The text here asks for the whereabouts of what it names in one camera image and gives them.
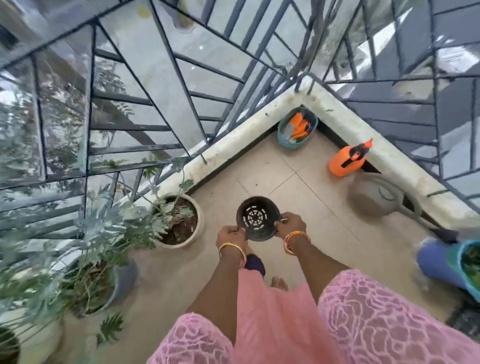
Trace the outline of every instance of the pink dress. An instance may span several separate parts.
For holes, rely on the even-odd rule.
[[[182,315],[147,364],[474,364],[480,345],[358,270],[339,273],[316,307],[307,284],[269,288],[239,272],[235,347],[206,318]]]

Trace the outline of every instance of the soil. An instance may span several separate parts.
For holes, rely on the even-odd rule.
[[[89,264],[83,267],[83,270],[84,271],[89,270],[88,278],[87,277],[84,278],[84,279],[87,279],[88,286],[90,286],[92,282],[98,282],[97,287],[100,287],[100,288],[98,288],[98,291],[95,294],[95,297],[98,299],[98,303],[95,307],[85,311],[85,308],[88,303],[88,294],[86,290],[82,291],[81,287],[79,287],[78,291],[79,291],[79,294],[81,295],[81,298],[78,299],[71,308],[74,316],[76,317],[90,315],[98,311],[108,302],[115,288],[108,281],[108,269],[107,269],[106,262],[102,261],[99,264],[97,264],[95,267],[93,267],[92,264]]]
[[[17,364],[20,358],[20,342],[13,331],[0,327],[0,363]]]
[[[167,202],[175,201],[175,198],[167,198]],[[176,206],[186,206],[189,207],[193,211],[193,216],[191,218],[183,218],[183,221],[173,225],[173,228],[169,230],[166,235],[162,237],[162,243],[167,245],[178,245],[190,238],[195,231],[198,223],[198,215],[197,210],[193,206],[193,204],[184,199],[179,198],[177,201]]]

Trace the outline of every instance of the gold bangle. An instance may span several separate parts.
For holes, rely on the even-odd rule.
[[[245,266],[245,263],[247,262],[247,256],[245,255],[245,253],[243,252],[243,250],[238,246],[238,245],[235,245],[235,244],[232,244],[232,243],[223,243],[222,245],[220,245],[220,247],[218,248],[218,255],[220,255],[220,258],[222,257],[222,248],[226,247],[226,246],[234,246],[236,247],[238,250],[240,250],[241,252],[241,256],[242,256],[242,263],[240,264],[240,268],[243,268]]]
[[[307,233],[305,233],[303,231],[292,231],[290,234],[287,235],[287,237],[284,240],[284,244],[283,244],[283,248],[285,249],[285,252],[287,254],[295,255],[295,253],[293,252],[292,248],[290,248],[290,245],[288,243],[290,241],[290,238],[292,236],[295,236],[295,235],[302,235],[305,238],[307,238],[307,240],[310,244],[312,243],[312,241],[310,240],[310,237],[307,235]]]

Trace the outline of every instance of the blue bucket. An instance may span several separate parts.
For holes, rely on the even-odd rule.
[[[291,143],[288,139],[285,139],[283,137],[282,131],[284,130],[284,128],[286,127],[288,122],[295,116],[295,114],[297,112],[301,112],[302,115],[303,115],[303,118],[310,122],[310,124],[313,127],[313,131],[310,134],[308,134],[306,137],[302,138],[301,140],[297,140],[296,143]],[[285,147],[289,150],[295,150],[295,149],[298,149],[298,148],[300,148],[301,146],[303,146],[307,143],[307,141],[310,139],[313,132],[317,128],[317,125],[318,125],[318,118],[315,116],[315,114],[313,112],[311,112],[310,110],[308,110],[304,106],[298,106],[298,107],[292,109],[292,111],[290,111],[280,121],[280,123],[278,123],[278,130],[277,130],[277,133],[276,133],[276,138],[277,138],[277,140],[278,140],[278,142],[280,143],[281,146],[283,146],[283,147]]]
[[[425,276],[465,289],[480,302],[480,291],[470,283],[462,269],[462,256],[471,245],[480,246],[480,241],[467,240],[464,243],[447,245],[433,240],[419,250],[417,263]]]

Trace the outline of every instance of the forearm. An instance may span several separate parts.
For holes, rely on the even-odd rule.
[[[318,304],[324,288],[338,273],[349,267],[322,253],[303,236],[292,236],[290,247],[299,260],[310,292]]]
[[[212,277],[197,295],[186,313],[194,312],[210,320],[235,345],[237,333],[239,251],[222,249],[222,258]]]

